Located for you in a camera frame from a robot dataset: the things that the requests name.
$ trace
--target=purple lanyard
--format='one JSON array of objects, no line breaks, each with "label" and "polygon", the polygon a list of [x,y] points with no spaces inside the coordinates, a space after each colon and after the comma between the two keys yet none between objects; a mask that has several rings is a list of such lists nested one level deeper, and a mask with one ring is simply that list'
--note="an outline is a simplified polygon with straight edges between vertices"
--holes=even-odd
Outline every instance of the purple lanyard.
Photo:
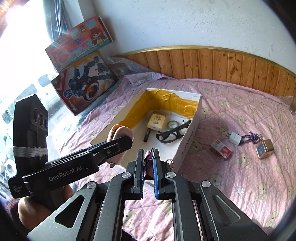
[{"label": "purple lanyard", "polygon": [[252,133],[250,132],[250,135],[244,135],[244,136],[241,136],[242,139],[240,141],[239,144],[244,144],[244,143],[248,143],[248,142],[252,142],[253,144],[257,144],[259,141],[262,140],[262,135],[261,134],[257,134],[257,133]]}]

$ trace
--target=black marker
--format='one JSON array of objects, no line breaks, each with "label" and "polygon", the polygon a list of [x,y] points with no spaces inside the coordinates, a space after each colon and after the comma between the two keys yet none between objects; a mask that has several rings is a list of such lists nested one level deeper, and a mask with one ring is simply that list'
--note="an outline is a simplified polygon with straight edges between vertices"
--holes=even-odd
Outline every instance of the black marker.
[{"label": "black marker", "polygon": [[150,128],[147,128],[147,131],[146,131],[146,134],[145,134],[145,137],[144,137],[144,142],[147,142],[148,141],[148,138],[149,138],[149,135],[150,135],[150,131],[151,129]]}]

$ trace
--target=curtain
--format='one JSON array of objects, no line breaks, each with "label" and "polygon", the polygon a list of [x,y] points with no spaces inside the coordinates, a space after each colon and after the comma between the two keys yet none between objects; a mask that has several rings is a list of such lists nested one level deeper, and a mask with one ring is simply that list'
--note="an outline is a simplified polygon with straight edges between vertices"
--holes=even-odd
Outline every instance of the curtain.
[{"label": "curtain", "polygon": [[72,28],[63,0],[43,0],[46,28],[51,41]]}]

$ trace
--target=robot toy box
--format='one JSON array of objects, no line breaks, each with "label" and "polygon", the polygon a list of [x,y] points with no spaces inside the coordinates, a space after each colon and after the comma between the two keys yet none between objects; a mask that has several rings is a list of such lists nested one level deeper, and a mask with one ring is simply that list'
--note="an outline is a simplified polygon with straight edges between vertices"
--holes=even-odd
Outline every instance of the robot toy box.
[{"label": "robot toy box", "polygon": [[71,112],[77,115],[116,81],[112,70],[95,51],[61,72],[52,84]]},{"label": "robot toy box", "polygon": [[60,73],[113,40],[100,17],[92,17],[55,40],[45,51]]}]

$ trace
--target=green tape roll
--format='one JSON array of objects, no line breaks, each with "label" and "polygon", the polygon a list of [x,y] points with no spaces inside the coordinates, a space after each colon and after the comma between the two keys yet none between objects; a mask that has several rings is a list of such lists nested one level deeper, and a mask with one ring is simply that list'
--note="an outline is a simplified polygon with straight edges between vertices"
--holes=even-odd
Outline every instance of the green tape roll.
[{"label": "green tape roll", "polygon": [[170,131],[172,129],[175,129],[176,127],[180,126],[179,122],[175,120],[171,120],[167,123],[167,129]]}]

